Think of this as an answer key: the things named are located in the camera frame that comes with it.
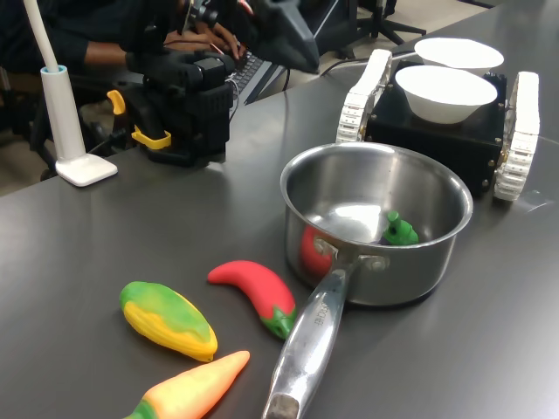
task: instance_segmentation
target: stainless steel saucepan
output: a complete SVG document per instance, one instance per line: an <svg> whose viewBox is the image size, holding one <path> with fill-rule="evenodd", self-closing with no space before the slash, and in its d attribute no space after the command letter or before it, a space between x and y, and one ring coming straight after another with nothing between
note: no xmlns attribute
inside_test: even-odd
<svg viewBox="0 0 559 419"><path fill-rule="evenodd" d="M326 369L345 300L396 306L427 296L473 202L466 185L433 159L365 142L298 155L280 186L287 261L316 288L282 349L263 419L300 419ZM413 226L418 244L379 243L392 210Z"/></svg>

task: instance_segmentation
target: white bowl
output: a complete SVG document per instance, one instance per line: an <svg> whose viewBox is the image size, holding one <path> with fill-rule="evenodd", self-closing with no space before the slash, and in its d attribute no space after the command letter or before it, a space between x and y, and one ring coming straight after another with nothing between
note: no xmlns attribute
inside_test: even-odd
<svg viewBox="0 0 559 419"><path fill-rule="evenodd" d="M427 65L445 65L477 76L482 76L505 60L494 48L471 39L423 39L416 44L415 50Z"/></svg>
<svg viewBox="0 0 559 419"><path fill-rule="evenodd" d="M454 68L414 65L397 72L396 82L404 89L411 111L438 124L457 124L497 99L491 83Z"/></svg>

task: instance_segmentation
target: gray table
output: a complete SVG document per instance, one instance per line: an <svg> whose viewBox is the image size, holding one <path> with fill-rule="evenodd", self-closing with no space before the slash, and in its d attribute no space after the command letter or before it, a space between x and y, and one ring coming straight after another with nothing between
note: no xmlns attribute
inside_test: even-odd
<svg viewBox="0 0 559 419"><path fill-rule="evenodd" d="M526 0L440 33L497 46L511 77L538 71L542 131L558 138L559 61L546 55L557 51L558 20L556 2ZM131 151L114 157L115 178L88 189L53 179L0 199L0 417L123 417L149 387L197 365L123 319L121 288L147 280L202 311L216 331L217 356L251 351L209 417L258 419L281 342L240 292L209 286L205 276L223 262L251 259L304 302L310 290L283 257L280 171L300 151L334 140L360 71L336 70L239 111L226 164L191 172ZM476 202L444 283L423 304L348 307L308 419L557 415L558 161L557 144L541 141L519 202Z"/></svg>

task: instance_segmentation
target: saucepan handle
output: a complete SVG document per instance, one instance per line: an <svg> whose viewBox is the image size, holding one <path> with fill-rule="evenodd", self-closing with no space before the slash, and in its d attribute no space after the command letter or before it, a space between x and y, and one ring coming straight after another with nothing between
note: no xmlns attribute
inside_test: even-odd
<svg viewBox="0 0 559 419"><path fill-rule="evenodd" d="M333 260L283 346L262 419L300 419L321 381L355 268Z"/></svg>

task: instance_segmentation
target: yellow clip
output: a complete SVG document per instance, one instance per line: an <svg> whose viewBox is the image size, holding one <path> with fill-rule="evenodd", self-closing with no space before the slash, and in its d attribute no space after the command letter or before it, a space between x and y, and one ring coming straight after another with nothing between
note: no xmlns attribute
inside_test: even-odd
<svg viewBox="0 0 559 419"><path fill-rule="evenodd" d="M126 104L118 90L111 90L107 93L107 97L113 102L113 113L115 115L122 115L126 112Z"/></svg>
<svg viewBox="0 0 559 419"><path fill-rule="evenodd" d="M152 150L161 150L162 148L168 147L171 145L171 134L165 131L165 136L160 138L159 140L152 140L151 138L144 135L140 128L134 125L134 132L132 133L132 138L136 141L140 142L147 148L151 148Z"/></svg>

